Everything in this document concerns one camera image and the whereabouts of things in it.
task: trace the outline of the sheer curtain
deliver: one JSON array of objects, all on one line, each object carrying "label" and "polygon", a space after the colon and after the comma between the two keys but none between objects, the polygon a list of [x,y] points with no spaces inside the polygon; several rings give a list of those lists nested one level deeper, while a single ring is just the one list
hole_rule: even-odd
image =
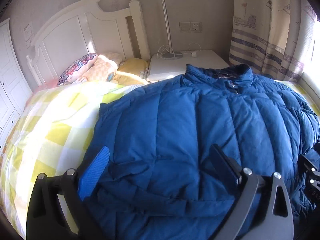
[{"label": "sheer curtain", "polygon": [[316,14],[307,0],[234,0],[232,64],[297,81],[309,64]]}]

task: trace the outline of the metal screw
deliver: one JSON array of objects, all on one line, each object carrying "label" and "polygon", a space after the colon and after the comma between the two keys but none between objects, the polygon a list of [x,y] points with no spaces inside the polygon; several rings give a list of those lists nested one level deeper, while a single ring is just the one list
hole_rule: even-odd
[{"label": "metal screw", "polygon": [[280,179],[280,178],[281,178],[281,175],[280,175],[279,172],[275,172],[275,173],[273,174],[273,176],[275,176],[277,179]]},{"label": "metal screw", "polygon": [[69,170],[67,170],[67,175],[69,175],[69,176],[71,176],[71,175],[73,175],[73,174],[75,174],[75,169],[69,169]]},{"label": "metal screw", "polygon": [[243,172],[247,175],[251,175],[252,174],[252,170],[250,170],[249,168],[244,168]]},{"label": "metal screw", "polygon": [[40,173],[39,175],[38,175],[38,179],[43,179],[44,178],[44,173]]}]

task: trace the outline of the white headboard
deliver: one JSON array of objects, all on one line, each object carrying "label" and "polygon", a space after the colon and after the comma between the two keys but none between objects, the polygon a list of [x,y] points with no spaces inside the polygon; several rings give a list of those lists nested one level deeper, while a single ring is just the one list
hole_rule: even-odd
[{"label": "white headboard", "polygon": [[52,16],[36,34],[32,46],[36,56],[27,55],[28,66],[38,85],[59,77],[66,68],[87,53],[116,52],[123,59],[134,57],[127,17],[131,16],[141,58],[150,51],[139,0],[129,8],[104,12],[100,0],[81,0]]}]

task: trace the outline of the wall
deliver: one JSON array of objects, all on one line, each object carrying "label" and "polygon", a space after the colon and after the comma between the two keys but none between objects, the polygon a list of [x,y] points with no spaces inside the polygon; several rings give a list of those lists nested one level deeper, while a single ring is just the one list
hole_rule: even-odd
[{"label": "wall", "polygon": [[[2,20],[10,17],[10,29],[13,47],[32,90],[36,83],[28,69],[26,55],[35,55],[34,47],[25,44],[23,28],[32,21],[34,31],[55,13],[79,0],[13,0]],[[128,7],[130,0],[101,0],[104,11],[114,11]],[[161,0],[140,0],[144,15],[151,54],[167,44],[167,36]],[[233,24],[233,0],[166,0],[175,50],[188,50],[190,42],[197,42],[202,49],[213,49],[228,61]],[[180,33],[179,21],[202,22],[202,33]]]}]

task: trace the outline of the nightstand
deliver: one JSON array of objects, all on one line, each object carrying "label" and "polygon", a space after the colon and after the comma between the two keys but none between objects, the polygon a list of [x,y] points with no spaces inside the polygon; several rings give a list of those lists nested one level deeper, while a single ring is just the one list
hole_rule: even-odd
[{"label": "nightstand", "polygon": [[160,81],[173,78],[186,72],[187,64],[195,67],[221,69],[228,67],[222,58],[212,50],[201,50],[197,52],[197,57],[192,56],[192,52],[182,51],[184,54],[179,59],[163,59],[153,55],[148,70],[148,81]]}]

